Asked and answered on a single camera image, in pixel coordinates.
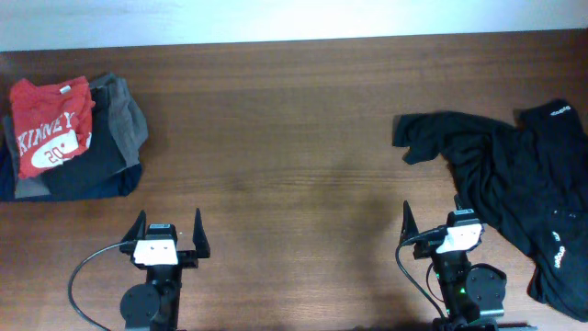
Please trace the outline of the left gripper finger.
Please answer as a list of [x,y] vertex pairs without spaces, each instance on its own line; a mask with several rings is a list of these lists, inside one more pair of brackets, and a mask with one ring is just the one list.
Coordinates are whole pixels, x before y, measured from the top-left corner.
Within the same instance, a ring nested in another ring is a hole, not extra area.
[[200,209],[196,209],[192,242],[198,258],[210,258],[210,245],[203,228]]
[[126,232],[126,234],[122,237],[122,242],[131,242],[131,241],[138,241],[143,240],[146,233],[146,212],[141,210],[139,215],[131,226],[131,228]]

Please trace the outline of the black polo shirt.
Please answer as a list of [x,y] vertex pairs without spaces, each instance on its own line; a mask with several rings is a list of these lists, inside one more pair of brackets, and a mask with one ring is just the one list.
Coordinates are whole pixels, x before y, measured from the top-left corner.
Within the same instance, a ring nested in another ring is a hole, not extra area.
[[587,320],[587,135],[564,99],[519,112],[516,125],[456,111],[395,118],[409,165],[443,156],[463,207],[536,265],[527,293]]

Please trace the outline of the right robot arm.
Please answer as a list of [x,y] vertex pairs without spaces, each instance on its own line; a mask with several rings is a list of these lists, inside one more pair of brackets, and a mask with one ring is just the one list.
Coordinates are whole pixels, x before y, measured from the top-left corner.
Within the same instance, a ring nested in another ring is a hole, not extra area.
[[[395,250],[397,265],[404,276],[434,306],[439,314],[434,330],[498,330],[504,315],[507,277],[489,264],[473,264],[468,253],[481,243],[484,226],[477,213],[460,205],[447,221],[433,229],[419,231],[408,201],[402,205],[402,227]],[[429,259],[428,272],[435,273],[441,303],[407,271],[400,259],[404,247],[413,248],[413,258]]]

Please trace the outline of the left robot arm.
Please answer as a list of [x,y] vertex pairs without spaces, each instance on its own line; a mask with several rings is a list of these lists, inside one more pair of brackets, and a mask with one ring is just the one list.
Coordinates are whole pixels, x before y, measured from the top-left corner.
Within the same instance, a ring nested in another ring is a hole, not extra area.
[[141,211],[121,239],[119,251],[130,257],[133,266],[146,272],[145,282],[129,288],[122,296],[119,311],[126,330],[173,331],[178,328],[182,274],[198,268],[210,257],[210,245],[196,210],[190,250],[177,248],[178,236],[171,223],[146,221]]

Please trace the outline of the red printed t-shirt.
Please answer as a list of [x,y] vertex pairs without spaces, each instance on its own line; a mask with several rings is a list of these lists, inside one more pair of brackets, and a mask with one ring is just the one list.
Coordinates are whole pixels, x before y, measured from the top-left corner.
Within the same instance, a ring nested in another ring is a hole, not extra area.
[[19,178],[36,177],[89,149],[95,102],[85,76],[45,86],[21,79],[11,87],[9,100]]

